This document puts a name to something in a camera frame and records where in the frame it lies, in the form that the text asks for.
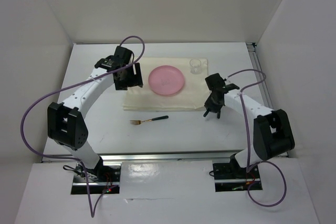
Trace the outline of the cream cloth placemat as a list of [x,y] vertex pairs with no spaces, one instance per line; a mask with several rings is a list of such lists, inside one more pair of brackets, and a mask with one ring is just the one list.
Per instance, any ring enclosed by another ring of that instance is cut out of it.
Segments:
[[[150,58],[140,60],[143,87],[129,88],[126,92],[123,109],[128,111],[201,111],[209,96],[205,82],[208,76],[208,61],[199,58],[200,73],[191,73],[191,58]],[[183,86],[174,94],[163,95],[151,89],[149,76],[156,68],[174,67],[183,75]]]

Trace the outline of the pink plate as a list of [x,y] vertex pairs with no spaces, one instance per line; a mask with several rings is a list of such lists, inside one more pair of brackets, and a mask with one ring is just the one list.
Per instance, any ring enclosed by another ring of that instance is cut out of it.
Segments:
[[154,93],[170,96],[182,90],[185,85],[185,77],[178,68],[163,65],[150,72],[148,84]]

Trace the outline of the gold fork green handle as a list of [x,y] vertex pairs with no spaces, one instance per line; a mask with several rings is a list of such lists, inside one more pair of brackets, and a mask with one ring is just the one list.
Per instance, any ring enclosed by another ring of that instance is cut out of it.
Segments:
[[141,124],[146,123],[146,122],[166,120],[168,118],[169,118],[168,115],[164,115],[164,116],[159,116],[159,117],[151,118],[151,119],[147,119],[147,120],[130,120],[130,124],[131,125],[141,125]]

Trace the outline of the clear plastic cup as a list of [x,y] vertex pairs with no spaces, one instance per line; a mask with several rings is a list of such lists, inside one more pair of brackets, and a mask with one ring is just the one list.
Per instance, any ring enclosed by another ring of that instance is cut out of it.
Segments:
[[199,59],[190,60],[190,72],[192,74],[199,74],[202,72],[202,62]]

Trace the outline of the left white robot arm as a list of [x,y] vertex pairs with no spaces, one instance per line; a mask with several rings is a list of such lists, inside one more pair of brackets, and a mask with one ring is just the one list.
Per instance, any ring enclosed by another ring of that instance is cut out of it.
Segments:
[[85,117],[107,88],[127,90],[143,86],[140,64],[128,66],[133,59],[131,50],[117,46],[113,55],[95,64],[87,83],[61,103],[51,103],[47,109],[48,137],[79,159],[80,171],[93,182],[105,180],[113,169],[104,166],[102,157],[90,146]]

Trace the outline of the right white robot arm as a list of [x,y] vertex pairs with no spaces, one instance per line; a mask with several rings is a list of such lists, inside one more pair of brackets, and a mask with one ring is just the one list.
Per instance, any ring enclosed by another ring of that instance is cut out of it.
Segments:
[[220,119],[223,107],[228,107],[244,117],[247,148],[233,154],[228,163],[228,173],[235,178],[251,171],[253,166],[294,149],[291,125],[287,113],[261,105],[247,96],[244,91],[266,80],[266,75],[258,81],[242,88],[222,78],[219,73],[205,78],[210,95],[204,103],[203,117],[209,113]]

